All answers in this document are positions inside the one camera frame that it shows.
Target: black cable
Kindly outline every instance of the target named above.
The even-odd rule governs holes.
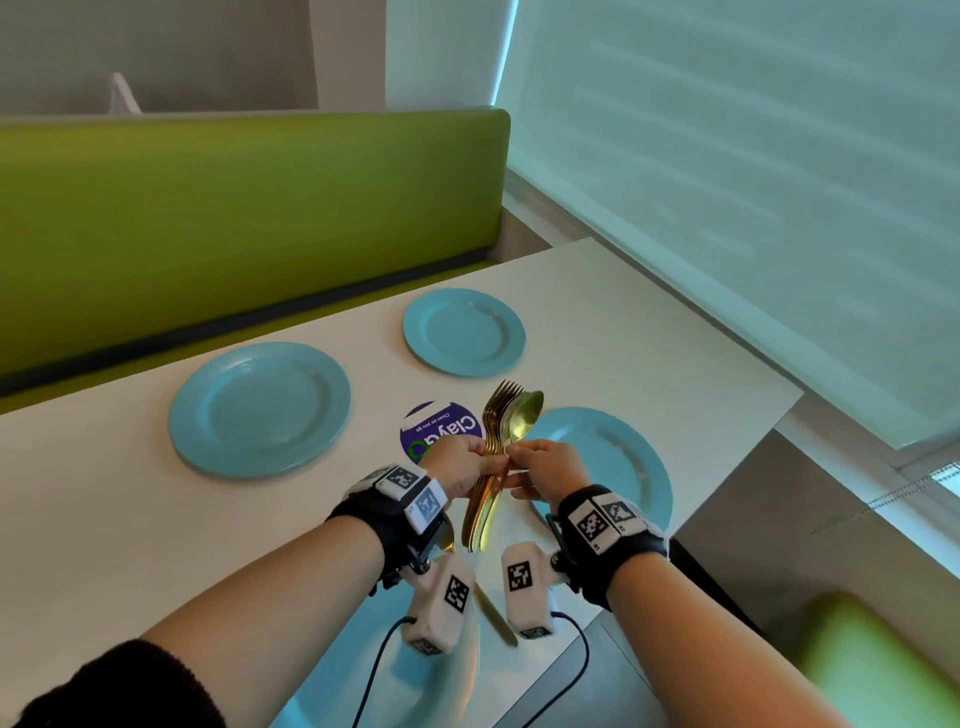
[[[532,718],[530,718],[527,722],[523,724],[522,728],[529,728],[530,724],[533,723],[534,720],[542,716],[546,712],[547,708],[549,708],[551,705],[553,705],[558,700],[560,700],[560,698],[566,695],[566,692],[570,690],[570,688],[572,688],[574,685],[577,684],[577,680],[579,680],[584,676],[584,673],[587,671],[587,665],[590,664],[590,645],[587,642],[587,635],[584,634],[584,630],[580,628],[580,625],[573,620],[573,617],[569,615],[565,615],[563,612],[551,612],[550,615],[558,619],[566,619],[568,622],[570,622],[570,624],[572,624],[574,627],[577,628],[577,631],[580,633],[580,638],[584,641],[584,652],[585,652],[584,666],[580,668],[580,672],[578,672],[577,676],[570,681],[570,684],[567,685],[563,690],[558,692],[556,695],[554,695],[550,699],[550,702],[548,702],[546,705],[540,708]]]
[[[387,648],[387,642],[390,641],[390,638],[401,624],[413,624],[416,621],[417,618],[415,617],[404,617],[403,619],[398,619],[396,622],[394,622],[394,626],[392,626],[387,632],[387,636],[383,638],[383,643],[380,645],[380,651],[376,653],[376,660],[373,661],[373,669],[370,671],[370,680],[367,681],[367,689],[363,691],[363,700],[360,701],[360,707],[357,709],[357,717],[353,719],[353,728],[357,728],[357,726],[360,724],[360,716],[363,714],[363,709],[367,707],[367,698],[370,697],[370,688],[373,687],[373,678],[376,676],[376,669],[380,667],[380,658],[383,657],[383,650]]]

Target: hand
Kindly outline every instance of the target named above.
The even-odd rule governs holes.
[[[507,476],[503,487],[520,500],[545,500],[557,512],[560,501],[586,488],[590,476],[577,450],[567,443],[550,440],[520,441],[507,448],[511,470],[525,470]]]
[[[485,446],[473,435],[444,435],[430,446],[420,467],[440,482],[451,500],[466,497],[481,475],[507,471],[510,459],[506,455],[485,455]]]

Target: purple sticker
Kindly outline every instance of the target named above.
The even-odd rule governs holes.
[[[407,413],[400,425],[400,446],[419,463],[427,449],[444,435],[483,437],[480,421],[462,404],[428,401]]]

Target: fork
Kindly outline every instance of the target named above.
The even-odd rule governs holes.
[[[487,432],[484,445],[485,454],[499,455],[503,453],[503,443],[500,440],[500,421],[510,402],[522,392],[523,387],[519,384],[504,379],[487,401],[481,415],[481,421]],[[480,550],[484,526],[490,517],[496,497],[500,494],[501,485],[501,475],[482,475],[474,484],[461,533],[461,543],[468,551]]]

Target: black sleeve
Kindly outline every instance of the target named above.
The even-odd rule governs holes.
[[[145,640],[119,644],[23,710],[14,728],[227,728],[204,686]]]

